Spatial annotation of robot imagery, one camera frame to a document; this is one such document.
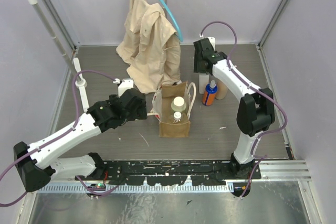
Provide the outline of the green bottle beige cap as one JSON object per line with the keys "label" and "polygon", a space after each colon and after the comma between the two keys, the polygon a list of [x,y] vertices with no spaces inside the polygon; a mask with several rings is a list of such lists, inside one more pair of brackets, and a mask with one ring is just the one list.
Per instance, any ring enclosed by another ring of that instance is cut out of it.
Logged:
{"label": "green bottle beige cap", "polygon": [[183,97],[175,97],[171,102],[171,110],[173,112],[186,112],[186,102]]}

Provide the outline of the brown canvas bag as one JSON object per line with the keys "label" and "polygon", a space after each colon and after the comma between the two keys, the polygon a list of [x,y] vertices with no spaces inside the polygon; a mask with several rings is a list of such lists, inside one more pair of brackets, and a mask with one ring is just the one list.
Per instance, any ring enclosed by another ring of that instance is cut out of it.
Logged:
{"label": "brown canvas bag", "polygon": [[190,117],[195,99],[196,85],[193,82],[161,86],[156,91],[148,115],[158,119],[160,137],[189,136]]}

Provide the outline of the white bottle black cap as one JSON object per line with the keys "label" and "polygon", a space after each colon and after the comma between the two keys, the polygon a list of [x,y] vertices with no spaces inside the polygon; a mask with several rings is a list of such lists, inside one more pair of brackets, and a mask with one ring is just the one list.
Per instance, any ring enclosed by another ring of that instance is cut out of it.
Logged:
{"label": "white bottle black cap", "polygon": [[198,75],[198,91],[200,94],[204,94],[205,88],[209,83],[209,74],[199,73]]}

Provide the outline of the beige pink bottle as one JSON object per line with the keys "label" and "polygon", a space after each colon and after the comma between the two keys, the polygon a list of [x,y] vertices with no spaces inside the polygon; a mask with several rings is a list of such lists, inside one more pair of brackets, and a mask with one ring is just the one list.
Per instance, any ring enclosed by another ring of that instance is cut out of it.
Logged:
{"label": "beige pink bottle", "polygon": [[215,99],[222,100],[227,96],[228,87],[221,81],[217,81],[217,93]]}

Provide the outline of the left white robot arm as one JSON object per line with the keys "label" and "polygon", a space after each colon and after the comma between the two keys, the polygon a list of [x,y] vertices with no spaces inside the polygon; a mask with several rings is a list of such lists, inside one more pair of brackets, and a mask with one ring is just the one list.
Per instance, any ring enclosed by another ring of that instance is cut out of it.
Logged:
{"label": "left white robot arm", "polygon": [[73,123],[49,137],[29,145],[16,144],[15,166],[25,190],[34,192],[52,180],[75,176],[101,179],[106,165],[98,153],[77,158],[61,158],[62,154],[109,129],[146,118],[145,94],[131,88],[121,96],[111,95],[105,101],[96,102]]}

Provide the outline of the blue cap bottle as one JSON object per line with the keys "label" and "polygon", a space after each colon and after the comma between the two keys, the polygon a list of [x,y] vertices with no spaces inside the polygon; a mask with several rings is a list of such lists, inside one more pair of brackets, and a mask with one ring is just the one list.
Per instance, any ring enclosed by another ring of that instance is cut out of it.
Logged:
{"label": "blue cap bottle", "polygon": [[210,106],[213,104],[216,93],[217,93],[218,87],[216,85],[216,81],[212,80],[210,83],[208,83],[205,87],[202,103],[205,106]]}

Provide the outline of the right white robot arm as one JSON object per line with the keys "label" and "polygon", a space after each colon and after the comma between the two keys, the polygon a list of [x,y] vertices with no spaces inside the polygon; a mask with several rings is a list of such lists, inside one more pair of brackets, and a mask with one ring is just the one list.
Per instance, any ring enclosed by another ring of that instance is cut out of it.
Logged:
{"label": "right white robot arm", "polygon": [[200,39],[193,45],[194,72],[212,75],[228,87],[239,101],[236,122],[240,136],[231,154],[229,169],[233,177],[241,179],[254,166],[255,149],[261,134],[275,121],[275,109],[271,101],[273,92],[248,80],[225,53],[214,49],[209,38]]}

